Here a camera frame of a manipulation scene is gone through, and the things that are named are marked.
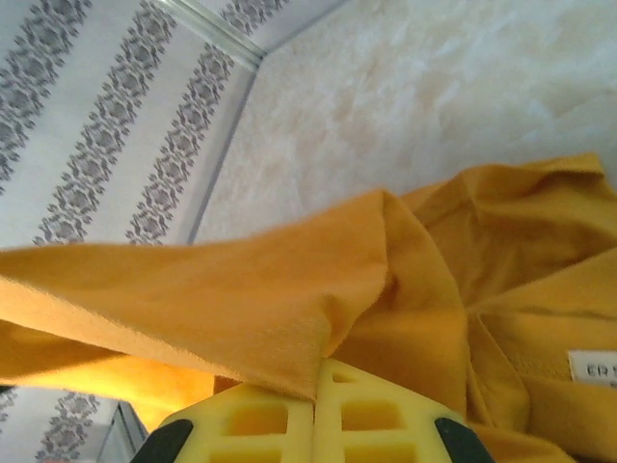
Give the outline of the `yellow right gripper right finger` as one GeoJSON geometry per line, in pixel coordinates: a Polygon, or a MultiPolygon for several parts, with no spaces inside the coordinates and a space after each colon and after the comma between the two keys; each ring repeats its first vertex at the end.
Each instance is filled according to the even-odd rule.
{"type": "Polygon", "coordinates": [[[487,449],[446,406],[333,359],[315,402],[317,462],[485,462],[487,449]]]}

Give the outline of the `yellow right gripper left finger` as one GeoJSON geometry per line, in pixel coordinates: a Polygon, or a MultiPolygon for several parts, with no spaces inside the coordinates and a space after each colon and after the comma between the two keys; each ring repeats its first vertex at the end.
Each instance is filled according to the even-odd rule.
{"type": "Polygon", "coordinates": [[[242,384],[168,416],[139,462],[310,462],[308,401],[242,384]]]}

